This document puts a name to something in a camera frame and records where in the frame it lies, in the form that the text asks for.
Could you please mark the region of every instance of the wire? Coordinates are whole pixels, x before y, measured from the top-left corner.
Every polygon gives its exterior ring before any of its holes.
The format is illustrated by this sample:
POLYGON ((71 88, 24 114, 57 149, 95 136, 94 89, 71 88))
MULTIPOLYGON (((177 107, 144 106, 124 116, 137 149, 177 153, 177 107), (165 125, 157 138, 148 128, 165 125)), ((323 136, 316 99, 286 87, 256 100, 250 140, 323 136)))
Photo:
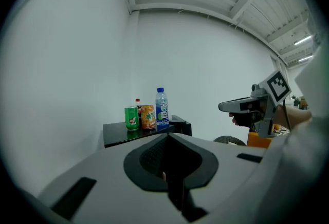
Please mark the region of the wire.
POLYGON ((289 117, 287 114, 287 108, 286 108, 286 99, 283 100, 283 110, 284 110, 284 115, 285 115, 287 123, 288 123, 289 131, 291 131, 291 124, 290 124, 290 120, 289 120, 289 117))

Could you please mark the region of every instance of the tire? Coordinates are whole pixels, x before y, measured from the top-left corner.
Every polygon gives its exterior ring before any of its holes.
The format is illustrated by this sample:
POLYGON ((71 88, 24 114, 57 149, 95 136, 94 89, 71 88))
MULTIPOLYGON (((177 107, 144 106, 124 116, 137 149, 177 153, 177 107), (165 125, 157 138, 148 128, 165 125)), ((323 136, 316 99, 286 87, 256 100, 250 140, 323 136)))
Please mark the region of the tire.
POLYGON ((233 136, 220 136, 220 137, 216 138, 214 140, 214 142, 224 143, 224 144, 228 144, 230 142, 230 143, 233 143, 233 144, 236 144, 236 145, 246 146, 246 144, 244 142, 242 142, 240 139, 235 138, 233 136))

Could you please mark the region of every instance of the orange soda can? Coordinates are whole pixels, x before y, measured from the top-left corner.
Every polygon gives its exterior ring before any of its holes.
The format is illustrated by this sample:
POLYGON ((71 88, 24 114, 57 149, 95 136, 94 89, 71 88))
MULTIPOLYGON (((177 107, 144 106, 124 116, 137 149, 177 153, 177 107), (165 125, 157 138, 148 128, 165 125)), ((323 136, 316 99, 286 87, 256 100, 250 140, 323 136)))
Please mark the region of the orange soda can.
POLYGON ((155 129, 156 119, 155 119, 153 105, 142 105, 141 114, 142 114, 142 129, 145 130, 155 129))

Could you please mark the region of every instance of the black tabletop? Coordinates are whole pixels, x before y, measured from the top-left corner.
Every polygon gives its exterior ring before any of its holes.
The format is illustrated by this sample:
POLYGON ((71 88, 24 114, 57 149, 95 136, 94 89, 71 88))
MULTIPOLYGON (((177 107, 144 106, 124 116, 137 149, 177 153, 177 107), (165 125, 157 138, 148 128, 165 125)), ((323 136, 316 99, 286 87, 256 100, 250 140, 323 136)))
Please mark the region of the black tabletop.
POLYGON ((107 148, 129 142, 134 139, 168 132, 183 133, 190 136, 192 135, 190 123, 186 122, 178 116, 172 117, 173 120, 170 122, 169 127, 156 128, 154 130, 143 130, 140 128, 136 131, 128 131, 125 127, 125 122, 103 124, 104 146, 107 148))

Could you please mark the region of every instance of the tube light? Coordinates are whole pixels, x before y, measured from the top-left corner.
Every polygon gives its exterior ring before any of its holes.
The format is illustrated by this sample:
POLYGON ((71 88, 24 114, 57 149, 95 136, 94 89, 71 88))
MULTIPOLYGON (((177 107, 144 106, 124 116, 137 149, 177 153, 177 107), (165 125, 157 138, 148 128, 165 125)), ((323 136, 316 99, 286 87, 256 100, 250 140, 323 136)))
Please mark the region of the tube light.
POLYGON ((306 41, 306 40, 308 40, 310 38, 312 38, 312 36, 308 36, 308 37, 306 37, 306 38, 304 38, 304 39, 302 39, 300 41, 295 42, 295 45, 298 45, 298 44, 300 44, 300 43, 302 43, 302 42, 304 42, 304 41, 306 41))
POLYGON ((306 58, 303 58, 303 59, 300 59, 300 60, 299 60, 299 62, 305 61, 305 60, 307 60, 307 59, 309 59, 309 58, 312 58, 312 57, 313 57, 313 55, 311 55, 311 56, 308 56, 308 57, 306 57, 306 58))

